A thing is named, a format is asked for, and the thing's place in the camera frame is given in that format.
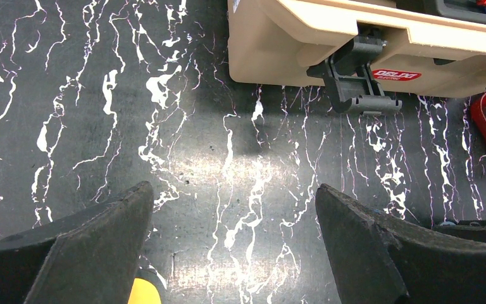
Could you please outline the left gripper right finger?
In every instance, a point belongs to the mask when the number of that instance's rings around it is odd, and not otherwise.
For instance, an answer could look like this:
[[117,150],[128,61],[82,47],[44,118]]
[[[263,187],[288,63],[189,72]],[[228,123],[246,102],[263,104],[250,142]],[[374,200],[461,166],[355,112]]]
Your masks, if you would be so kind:
[[342,303],[486,303],[486,220],[427,229],[327,184],[315,205]]

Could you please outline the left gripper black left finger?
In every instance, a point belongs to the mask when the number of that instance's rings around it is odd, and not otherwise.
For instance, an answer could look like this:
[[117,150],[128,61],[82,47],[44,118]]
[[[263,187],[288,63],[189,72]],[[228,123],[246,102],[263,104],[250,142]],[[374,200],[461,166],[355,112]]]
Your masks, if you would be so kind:
[[126,303],[151,215],[142,181],[107,200],[0,240],[0,303]]

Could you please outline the orange round coaster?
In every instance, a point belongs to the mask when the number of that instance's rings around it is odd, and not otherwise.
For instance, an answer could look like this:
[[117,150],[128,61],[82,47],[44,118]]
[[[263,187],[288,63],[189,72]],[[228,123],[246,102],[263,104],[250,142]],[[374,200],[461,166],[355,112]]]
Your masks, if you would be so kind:
[[141,278],[135,278],[128,304],[162,304],[161,296],[156,286]]

